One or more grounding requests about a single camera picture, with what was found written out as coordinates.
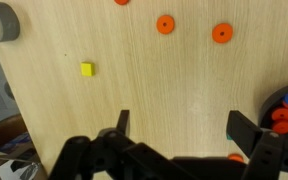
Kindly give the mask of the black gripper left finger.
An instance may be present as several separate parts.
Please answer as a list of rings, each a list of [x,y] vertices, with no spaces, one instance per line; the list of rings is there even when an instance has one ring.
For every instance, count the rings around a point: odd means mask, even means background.
[[[116,129],[120,131],[125,136],[128,136],[130,134],[130,111],[129,110],[122,110],[120,112],[118,122],[116,125]]]

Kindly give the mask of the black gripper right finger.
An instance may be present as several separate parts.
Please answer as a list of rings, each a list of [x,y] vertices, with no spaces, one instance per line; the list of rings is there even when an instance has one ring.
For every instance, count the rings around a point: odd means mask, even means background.
[[[226,134],[250,157],[263,131],[238,110],[229,112]]]

